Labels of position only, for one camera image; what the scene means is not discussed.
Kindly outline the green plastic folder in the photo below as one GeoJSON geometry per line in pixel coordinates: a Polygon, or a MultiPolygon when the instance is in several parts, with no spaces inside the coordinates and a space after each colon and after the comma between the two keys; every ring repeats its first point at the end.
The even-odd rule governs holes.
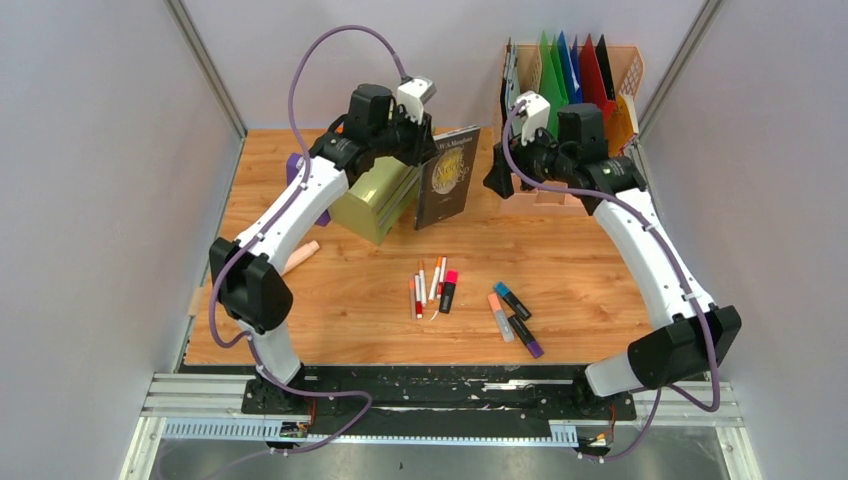
{"type": "Polygon", "coordinates": [[[539,94],[550,104],[547,129],[552,134],[557,134],[559,131],[558,112],[569,104],[561,58],[556,43],[552,42],[545,32],[540,35],[538,51],[542,62],[539,94]]]}

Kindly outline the green drawer cabinet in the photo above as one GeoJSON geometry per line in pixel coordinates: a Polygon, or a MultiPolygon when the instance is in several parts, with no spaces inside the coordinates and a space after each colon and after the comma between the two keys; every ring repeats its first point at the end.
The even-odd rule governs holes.
{"type": "Polygon", "coordinates": [[[407,166],[393,157],[377,158],[329,207],[331,222],[380,245],[417,196],[421,172],[421,166],[407,166]]]}

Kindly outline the orange grey highlighter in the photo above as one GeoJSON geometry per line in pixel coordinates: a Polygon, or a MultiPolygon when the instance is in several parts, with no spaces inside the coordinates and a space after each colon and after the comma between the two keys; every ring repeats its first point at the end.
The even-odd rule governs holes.
{"type": "Polygon", "coordinates": [[[508,317],[501,306],[498,295],[496,293],[490,293],[487,296],[487,300],[503,341],[512,342],[514,340],[514,333],[508,322],[508,317]]]}

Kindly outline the red plastic folder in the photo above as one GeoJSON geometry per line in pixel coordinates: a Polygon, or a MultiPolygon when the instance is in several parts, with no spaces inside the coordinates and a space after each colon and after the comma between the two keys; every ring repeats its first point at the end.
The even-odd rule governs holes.
{"type": "Polygon", "coordinates": [[[594,41],[588,35],[578,61],[584,102],[597,106],[607,122],[616,106],[616,91],[605,37],[594,41]]]}

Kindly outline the blue plastic folder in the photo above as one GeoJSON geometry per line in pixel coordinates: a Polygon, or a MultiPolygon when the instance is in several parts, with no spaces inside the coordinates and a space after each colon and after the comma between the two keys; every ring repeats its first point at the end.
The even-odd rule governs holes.
{"type": "Polygon", "coordinates": [[[556,46],[568,101],[570,104],[582,103],[584,97],[580,83],[578,44],[575,41],[569,42],[565,32],[561,31],[557,37],[556,46]]]}

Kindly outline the pink capped black highlighter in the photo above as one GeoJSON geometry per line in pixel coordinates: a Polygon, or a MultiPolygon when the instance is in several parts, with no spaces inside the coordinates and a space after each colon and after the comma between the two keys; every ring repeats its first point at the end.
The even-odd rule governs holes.
{"type": "Polygon", "coordinates": [[[458,281],[458,272],[456,270],[448,270],[442,282],[441,298],[439,303],[439,312],[448,314],[451,311],[452,303],[455,298],[456,285],[458,281]]]}

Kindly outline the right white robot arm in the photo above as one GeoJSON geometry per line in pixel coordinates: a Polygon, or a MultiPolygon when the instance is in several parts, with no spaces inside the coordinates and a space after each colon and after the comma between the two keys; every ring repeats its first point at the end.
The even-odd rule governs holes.
{"type": "Polygon", "coordinates": [[[591,103],[562,107],[556,133],[547,128],[549,115],[541,96],[519,97],[505,123],[519,118],[520,131],[503,130],[484,185],[507,199],[520,178],[527,186],[578,198],[619,250],[652,325],[624,352],[586,368],[570,392],[573,408],[592,418],[609,407],[611,396],[716,374],[741,328],[738,311],[719,306],[685,265],[633,160],[610,156],[600,109],[591,103]]]}

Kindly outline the blue capped black marker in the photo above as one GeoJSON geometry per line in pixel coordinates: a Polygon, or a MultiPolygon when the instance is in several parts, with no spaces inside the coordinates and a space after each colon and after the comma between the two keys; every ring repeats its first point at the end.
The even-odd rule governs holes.
{"type": "Polygon", "coordinates": [[[522,321],[529,320],[532,317],[532,313],[526,305],[503,282],[495,283],[493,290],[522,321]]]}

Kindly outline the black paperback book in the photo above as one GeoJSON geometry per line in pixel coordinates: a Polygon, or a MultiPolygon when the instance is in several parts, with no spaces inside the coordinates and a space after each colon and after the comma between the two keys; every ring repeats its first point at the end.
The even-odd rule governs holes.
{"type": "Polygon", "coordinates": [[[464,211],[480,132],[479,126],[468,126],[434,137],[438,154],[422,168],[415,230],[464,211]]]}

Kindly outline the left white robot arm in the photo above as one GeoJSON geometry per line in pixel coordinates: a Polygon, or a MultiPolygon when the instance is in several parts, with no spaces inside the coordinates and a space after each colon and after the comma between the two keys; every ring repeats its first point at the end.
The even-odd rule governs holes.
{"type": "Polygon", "coordinates": [[[298,411],[307,390],[294,378],[302,362],[286,324],[294,297],[283,268],[304,235],[376,159],[418,167],[436,156],[425,110],[435,92],[424,77],[406,78],[396,90],[359,85],[347,112],[317,138],[272,206],[235,239],[217,238],[210,247],[211,304],[222,305],[239,324],[259,371],[273,380],[268,400],[283,413],[298,411]]]}

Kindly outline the purple stapler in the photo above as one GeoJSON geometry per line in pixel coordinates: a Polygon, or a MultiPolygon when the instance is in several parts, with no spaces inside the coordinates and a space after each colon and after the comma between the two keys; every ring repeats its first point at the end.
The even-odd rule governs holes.
{"type": "MultiPolygon", "coordinates": [[[[286,185],[290,185],[296,178],[299,173],[299,167],[301,164],[301,155],[298,153],[292,153],[289,158],[286,160],[286,185]]],[[[325,210],[318,219],[314,222],[315,225],[320,227],[326,227],[331,221],[331,217],[328,210],[325,210]]]]}

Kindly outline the grey clipboard with papers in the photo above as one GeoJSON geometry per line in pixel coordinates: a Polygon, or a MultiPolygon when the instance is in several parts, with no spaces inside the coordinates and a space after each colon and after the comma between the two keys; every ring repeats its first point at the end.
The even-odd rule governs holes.
{"type": "Polygon", "coordinates": [[[526,72],[529,60],[526,52],[512,38],[505,45],[501,81],[498,93],[498,115],[500,127],[504,126],[509,107],[528,85],[526,72]]]}

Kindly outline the purple highlighter marker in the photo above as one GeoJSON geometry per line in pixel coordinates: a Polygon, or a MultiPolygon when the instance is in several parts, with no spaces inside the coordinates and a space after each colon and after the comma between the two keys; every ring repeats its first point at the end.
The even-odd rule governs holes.
{"type": "Polygon", "coordinates": [[[508,323],[514,334],[520,339],[522,344],[528,350],[534,359],[540,358],[544,354],[544,350],[539,345],[534,335],[530,332],[525,322],[517,315],[513,314],[508,317],[508,323]]]}

